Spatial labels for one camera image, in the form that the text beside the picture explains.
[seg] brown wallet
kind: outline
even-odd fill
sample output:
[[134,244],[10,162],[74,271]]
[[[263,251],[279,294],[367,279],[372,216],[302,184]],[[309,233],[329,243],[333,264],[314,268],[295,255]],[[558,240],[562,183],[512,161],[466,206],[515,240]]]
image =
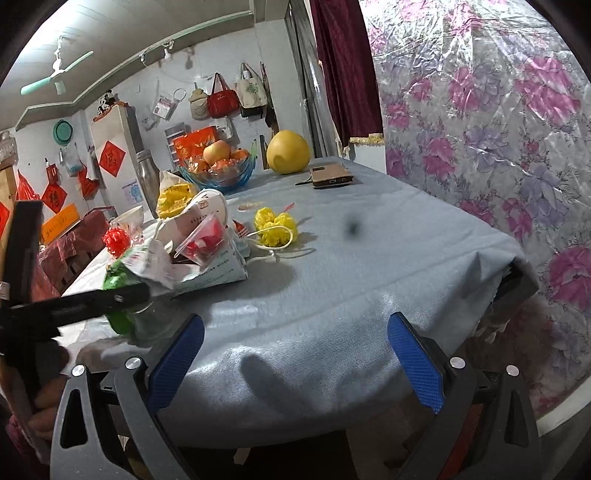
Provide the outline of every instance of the brown wallet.
[[353,183],[353,175],[343,165],[329,163],[311,168],[310,178],[306,181],[296,183],[296,185],[304,185],[306,183],[311,183],[315,189],[340,187]]

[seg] orange sign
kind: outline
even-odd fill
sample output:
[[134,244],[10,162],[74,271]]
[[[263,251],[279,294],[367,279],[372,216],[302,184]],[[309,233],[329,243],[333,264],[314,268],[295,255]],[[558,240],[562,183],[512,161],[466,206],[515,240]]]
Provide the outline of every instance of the orange sign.
[[54,215],[41,226],[41,241],[47,245],[53,242],[64,231],[68,230],[80,220],[80,215],[73,203],[65,207],[60,213]]

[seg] light blue tablecloth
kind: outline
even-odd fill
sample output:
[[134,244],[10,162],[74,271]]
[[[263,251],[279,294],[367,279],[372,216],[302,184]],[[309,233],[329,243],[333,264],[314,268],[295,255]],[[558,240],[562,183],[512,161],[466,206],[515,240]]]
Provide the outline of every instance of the light blue tablecloth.
[[[353,185],[314,190],[294,185],[305,173],[266,171],[229,196],[240,222],[252,223],[255,212],[238,212],[241,203],[276,212],[295,203],[300,237],[278,258],[251,257],[247,280],[178,301],[206,325],[201,351],[159,414],[178,444],[286,442],[378,414],[410,391],[386,339],[391,313],[402,311],[451,353],[475,330],[508,265],[527,272],[508,235],[396,179],[345,165]],[[104,336],[104,322],[92,320],[79,340]],[[116,339],[95,346],[80,355],[92,368],[118,366],[137,351]]]

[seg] white wall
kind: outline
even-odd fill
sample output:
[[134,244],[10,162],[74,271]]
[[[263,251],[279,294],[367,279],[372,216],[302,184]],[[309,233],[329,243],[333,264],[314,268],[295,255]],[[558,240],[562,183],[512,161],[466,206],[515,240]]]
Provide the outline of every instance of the white wall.
[[386,173],[386,147],[384,145],[353,145],[345,158],[366,167]]
[[[161,120],[160,124],[146,132],[140,127],[144,148],[152,151],[157,166],[162,170],[171,168],[170,156],[165,140],[164,130],[174,124],[185,122],[193,131],[213,125],[211,119],[196,121],[189,110],[189,96],[193,82],[219,72],[230,88],[240,75],[240,64],[245,61],[260,73],[260,62],[265,63],[271,87],[271,94],[281,129],[289,129],[309,138],[304,132],[301,110],[301,91],[296,66],[291,51],[284,20],[261,22],[255,28],[216,37],[197,44],[192,49],[185,49],[173,54],[171,62],[154,63],[140,72],[127,78],[113,88],[120,100],[134,106],[138,120],[142,111],[151,107],[156,84],[160,83],[160,93],[172,95],[177,88],[184,88],[187,96],[182,101],[169,121]],[[86,149],[92,145],[89,125],[97,115],[98,100],[71,118],[64,118],[74,128],[74,139],[67,147],[74,148],[76,142],[80,158],[86,162]],[[88,202],[82,198],[76,177],[69,177],[65,167],[59,166],[60,147],[53,140],[53,126],[57,122],[49,120],[27,125],[18,132],[12,130],[18,145],[19,168],[33,189],[41,196],[47,187],[45,157],[50,163],[56,163],[60,170],[60,184],[68,193],[65,205],[76,204],[80,215],[89,209],[109,205],[108,192],[100,190]],[[264,119],[243,119],[239,112],[232,116],[236,137],[231,143],[235,146],[250,149],[252,141],[265,135],[267,142],[271,138],[271,130]],[[45,220],[50,219],[53,212],[44,207]]]
[[[157,85],[159,94],[166,93],[170,98],[179,88],[187,91],[185,100],[179,103],[169,121],[161,119],[149,131],[140,126],[144,148],[151,150],[152,157],[161,170],[169,170],[172,166],[165,129],[180,122],[189,125],[192,131],[214,124],[214,120],[210,118],[197,121],[191,117],[188,100],[194,89],[193,82],[197,80],[200,87],[207,86],[206,91],[210,93],[213,82],[203,85],[202,79],[219,72],[229,87],[234,88],[243,61],[257,73],[260,73],[260,62],[265,63],[280,128],[303,134],[301,92],[283,20],[262,22],[256,24],[255,28],[199,43],[192,48],[192,52],[187,50],[174,53],[172,61],[156,62],[148,66],[113,88],[113,93],[120,100],[135,107],[138,121],[153,104]],[[85,110],[88,123],[97,115],[98,104],[97,101]],[[252,141],[258,139],[259,135],[265,135],[267,142],[270,140],[271,130],[264,119],[245,119],[240,116],[239,111],[234,112],[231,118],[235,138],[230,143],[234,146],[250,149]]]
[[[72,153],[77,148],[80,158],[86,162],[86,157],[83,156],[86,155],[86,144],[82,130],[76,128],[75,122],[69,117],[64,118],[64,120],[70,122],[74,127],[74,137],[67,147],[60,147],[53,140],[53,126],[57,120],[46,120],[27,125],[18,132],[12,130],[11,134],[17,139],[18,147],[18,164],[15,165],[14,170],[15,175],[17,175],[17,169],[20,170],[27,178],[31,187],[33,187],[33,190],[41,197],[49,184],[45,168],[45,158],[49,160],[50,164],[55,163],[60,172],[60,185],[68,194],[64,206],[75,203],[78,213],[83,216],[89,211],[89,205],[82,198],[78,178],[68,176],[66,167],[60,165],[59,152],[60,148],[63,148],[64,152]],[[47,221],[54,213],[47,206],[44,206],[43,215],[45,221]]]

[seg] refrigerator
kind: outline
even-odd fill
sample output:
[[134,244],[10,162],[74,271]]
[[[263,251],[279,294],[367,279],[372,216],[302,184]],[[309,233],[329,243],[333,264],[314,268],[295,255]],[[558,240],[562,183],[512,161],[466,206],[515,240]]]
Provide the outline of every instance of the refrigerator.
[[117,215],[143,205],[145,220],[151,220],[150,207],[136,174],[135,155],[144,149],[144,143],[134,109],[114,105],[103,118],[91,123],[90,134],[106,194]]

